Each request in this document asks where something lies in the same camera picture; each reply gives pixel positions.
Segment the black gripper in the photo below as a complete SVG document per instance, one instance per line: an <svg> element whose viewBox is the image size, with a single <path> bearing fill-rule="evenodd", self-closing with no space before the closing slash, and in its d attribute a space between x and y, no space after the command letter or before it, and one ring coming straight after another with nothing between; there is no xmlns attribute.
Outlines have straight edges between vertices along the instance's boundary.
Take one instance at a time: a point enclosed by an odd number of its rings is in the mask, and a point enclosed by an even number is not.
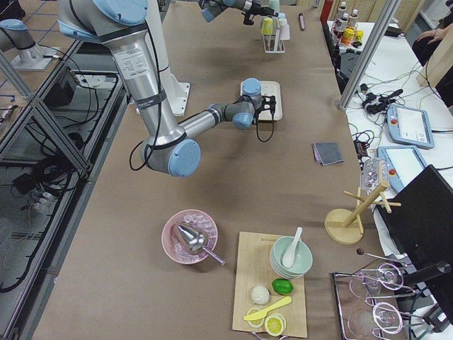
<svg viewBox="0 0 453 340"><path fill-rule="evenodd" d="M258 109L258 119L274 119L276 103L275 96L262 96L262 103Z"/></svg>
<svg viewBox="0 0 453 340"><path fill-rule="evenodd" d="M278 17L279 13L266 6L262 6L259 1L245 1L243 8L241 9L244 25L253 25L253 17L255 16L263 16L263 17Z"/></svg>

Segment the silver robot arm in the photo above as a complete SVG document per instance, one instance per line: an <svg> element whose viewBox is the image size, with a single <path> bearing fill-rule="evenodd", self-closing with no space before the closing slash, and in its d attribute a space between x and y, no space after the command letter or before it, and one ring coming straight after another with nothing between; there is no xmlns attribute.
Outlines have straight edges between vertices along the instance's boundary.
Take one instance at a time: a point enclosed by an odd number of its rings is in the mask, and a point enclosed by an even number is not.
<svg viewBox="0 0 453 340"><path fill-rule="evenodd" d="M212 104L177 123L161 81L152 31L146 22L147 1L59 1L60 32L72 39L106 46L129 95L149 131L138 146L142 164L150 169L186 177L201 159L195 137L224 121L238 129L257 123L261 112L275 112L275 97L264 96L261 84L248 78L233 103Z"/></svg>
<svg viewBox="0 0 453 340"><path fill-rule="evenodd" d="M201 0L198 1L202 16L207 22L213 21L227 9L237 9L243 15L243 24L252 26L255 16L274 18L278 17L279 12L263 6L259 1L252 0Z"/></svg>

